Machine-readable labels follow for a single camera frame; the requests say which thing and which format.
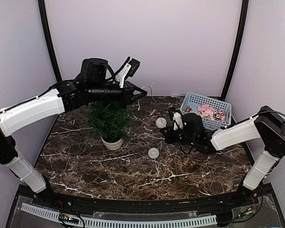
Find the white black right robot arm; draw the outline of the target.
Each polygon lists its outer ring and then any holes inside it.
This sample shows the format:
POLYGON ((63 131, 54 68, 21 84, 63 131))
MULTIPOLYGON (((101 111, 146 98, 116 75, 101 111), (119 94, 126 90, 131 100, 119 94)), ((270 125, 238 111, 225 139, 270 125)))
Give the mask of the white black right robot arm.
POLYGON ((251 191, 285 156, 285 114, 269 106, 261 107, 258 113, 241 122, 214 131, 207 131, 197 114, 181 114, 172 108, 169 115, 173 126, 160 130, 165 142, 187 145, 202 154, 213 154, 254 139, 263 141, 263 151, 242 180, 241 189, 233 195, 237 206, 243 206, 251 199, 251 191))

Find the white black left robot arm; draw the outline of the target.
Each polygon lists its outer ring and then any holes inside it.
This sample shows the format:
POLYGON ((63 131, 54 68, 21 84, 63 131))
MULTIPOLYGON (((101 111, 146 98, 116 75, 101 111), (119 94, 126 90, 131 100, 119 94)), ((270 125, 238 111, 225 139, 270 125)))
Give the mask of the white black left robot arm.
POLYGON ((140 64, 128 57, 114 72, 105 59, 84 59, 75 79, 57 82, 40 95, 0 109, 0 164, 39 194, 39 200, 47 207, 54 207, 57 195, 49 190, 46 179, 18 151, 12 135, 42 119, 73 111, 91 102, 118 102, 126 107, 145 97, 145 90, 127 80, 134 76, 140 64))

